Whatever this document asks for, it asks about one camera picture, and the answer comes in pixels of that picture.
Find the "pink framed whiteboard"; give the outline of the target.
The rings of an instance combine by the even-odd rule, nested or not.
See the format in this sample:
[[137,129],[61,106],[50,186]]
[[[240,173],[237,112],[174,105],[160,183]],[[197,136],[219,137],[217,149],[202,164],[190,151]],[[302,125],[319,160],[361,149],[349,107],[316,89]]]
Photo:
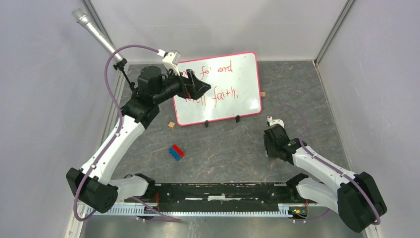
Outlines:
[[181,61],[180,71],[191,69],[197,78],[211,85],[200,98],[173,98],[177,123],[180,126],[234,119],[262,111],[257,55],[235,53]]

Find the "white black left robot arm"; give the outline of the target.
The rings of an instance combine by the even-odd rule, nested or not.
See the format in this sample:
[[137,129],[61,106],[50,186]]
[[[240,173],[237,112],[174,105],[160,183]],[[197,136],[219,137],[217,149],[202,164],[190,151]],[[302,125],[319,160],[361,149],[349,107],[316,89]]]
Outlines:
[[105,213],[114,203],[133,196],[150,202],[156,189],[140,176],[111,180],[111,176],[132,143],[159,114],[159,105],[175,96],[196,100],[211,89],[191,69],[176,74],[158,66],[144,67],[130,100],[118,113],[118,122],[99,150],[79,169],[70,168],[67,182],[76,201]]

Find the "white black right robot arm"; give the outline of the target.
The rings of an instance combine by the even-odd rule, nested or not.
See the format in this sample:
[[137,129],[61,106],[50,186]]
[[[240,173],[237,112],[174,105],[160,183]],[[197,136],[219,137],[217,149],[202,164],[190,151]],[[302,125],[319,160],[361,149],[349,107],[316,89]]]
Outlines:
[[327,160],[299,138],[288,137],[282,120],[267,122],[264,147],[268,157],[279,158],[309,173],[287,181],[286,196],[292,202],[314,201],[338,214],[352,231],[360,233],[378,225],[388,211],[374,178],[357,174]]

